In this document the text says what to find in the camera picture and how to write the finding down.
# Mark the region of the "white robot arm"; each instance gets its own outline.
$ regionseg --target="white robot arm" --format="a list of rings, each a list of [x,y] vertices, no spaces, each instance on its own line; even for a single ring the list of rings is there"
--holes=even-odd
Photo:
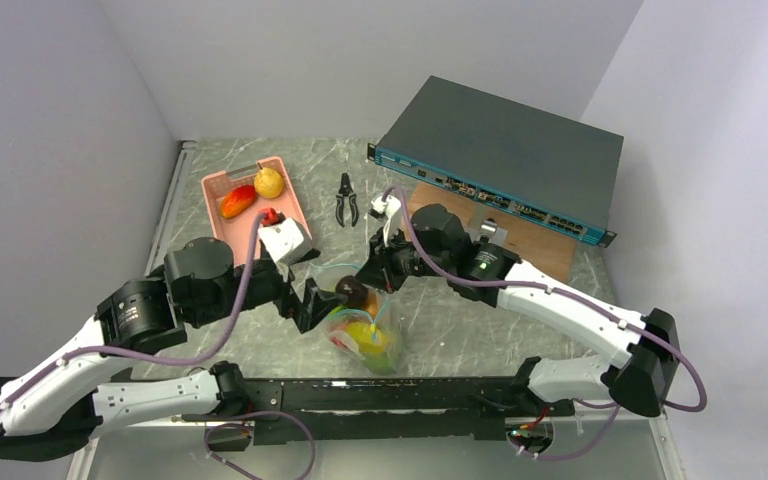
[[[404,215],[412,240],[407,241],[395,227],[403,206],[388,194],[372,202],[370,215],[386,224],[370,239],[369,261],[357,275],[361,283],[393,291],[410,276],[443,276],[465,298],[526,314],[596,352],[570,360],[528,359],[519,376],[540,400],[613,400],[639,415],[661,413],[679,365],[672,316],[659,309],[644,316],[607,304],[486,237],[472,241],[442,205]]]
[[[250,262],[246,294],[235,308],[271,302],[300,332],[311,330],[342,297],[308,281],[300,300],[288,264],[319,252],[292,219],[264,225],[259,233],[261,258]],[[156,359],[162,349],[186,342],[185,324],[200,328],[228,318],[243,289],[245,270],[233,266],[227,244],[214,238],[193,240],[168,254],[164,265],[147,277],[126,282],[99,304],[74,337],[31,371],[18,378],[0,377],[0,459],[59,458],[110,430],[172,415],[244,413],[249,397],[243,377],[227,362],[176,380],[105,382],[140,360]],[[228,321],[230,335],[236,319]],[[165,361],[184,366],[202,360]]]

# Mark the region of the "pink tray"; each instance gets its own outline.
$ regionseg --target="pink tray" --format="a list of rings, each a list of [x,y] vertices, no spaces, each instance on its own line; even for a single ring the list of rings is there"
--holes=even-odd
[[[284,177],[284,191],[278,198],[267,199],[258,197],[257,200],[240,215],[226,220],[219,215],[219,204],[225,195],[231,190],[243,185],[253,185],[254,177],[260,168],[269,167]],[[207,213],[210,216],[210,226],[213,228],[213,236],[222,240],[231,246],[234,251],[234,265],[241,265],[245,261],[246,250],[248,249],[249,237],[251,235],[251,226],[254,217],[263,208],[274,208],[283,213],[288,218],[293,218],[307,230],[310,235],[310,228],[299,206],[299,200],[296,198],[296,192],[293,190],[293,184],[290,183],[290,176],[284,168],[284,162],[281,157],[269,157],[258,160],[254,165],[239,168],[230,172],[221,171],[208,175],[201,179],[201,188],[204,192],[204,203],[207,206]],[[258,242],[255,250],[255,258],[260,258],[260,243]]]

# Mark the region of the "white wall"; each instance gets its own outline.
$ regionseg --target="white wall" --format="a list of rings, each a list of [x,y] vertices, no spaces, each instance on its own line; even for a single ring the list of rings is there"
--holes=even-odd
[[[96,1],[0,0],[0,375],[142,273],[175,156]],[[67,467],[0,462],[0,479]]]
[[[429,74],[579,118],[642,0],[102,0],[179,139],[380,136]]]
[[[707,381],[671,415],[689,478],[768,478],[768,2],[646,0],[584,121],[626,138],[618,298],[672,312]]]

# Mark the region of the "marble countertop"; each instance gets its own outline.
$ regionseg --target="marble countertop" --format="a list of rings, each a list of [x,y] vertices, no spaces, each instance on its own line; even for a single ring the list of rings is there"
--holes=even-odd
[[[370,200],[398,183],[410,195],[416,181],[367,162],[366,145],[375,139],[207,139],[198,143],[175,218],[170,249],[212,231],[201,179],[220,170],[233,170],[255,160],[280,156],[305,213],[320,258],[296,266],[300,278],[313,265],[362,264],[369,236],[378,221],[363,216]],[[335,194],[340,174],[348,172],[357,193],[361,219],[354,228],[334,220]],[[579,244],[570,273],[570,286],[614,303],[601,250]],[[405,377],[513,375],[529,356],[565,359],[588,354],[582,345],[524,315],[490,308],[459,297],[440,278],[411,278],[392,297],[393,312],[402,322]],[[224,322],[190,329],[189,341],[164,351],[191,357],[215,342]],[[219,354],[219,360],[238,363],[247,377],[370,377],[358,361],[339,352],[321,329],[300,335],[290,320],[280,318],[272,304],[243,312]],[[140,366],[136,378],[169,378],[180,368]]]

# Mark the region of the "plastic bag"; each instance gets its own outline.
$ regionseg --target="plastic bag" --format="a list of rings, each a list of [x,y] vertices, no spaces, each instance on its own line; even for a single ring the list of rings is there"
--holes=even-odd
[[[314,267],[313,278],[319,288],[333,292],[340,279],[358,270],[356,265]],[[395,373],[403,345],[399,319],[392,313],[387,294],[371,288],[369,293],[363,310],[340,306],[328,314],[322,321],[325,333],[332,344],[373,373]]]

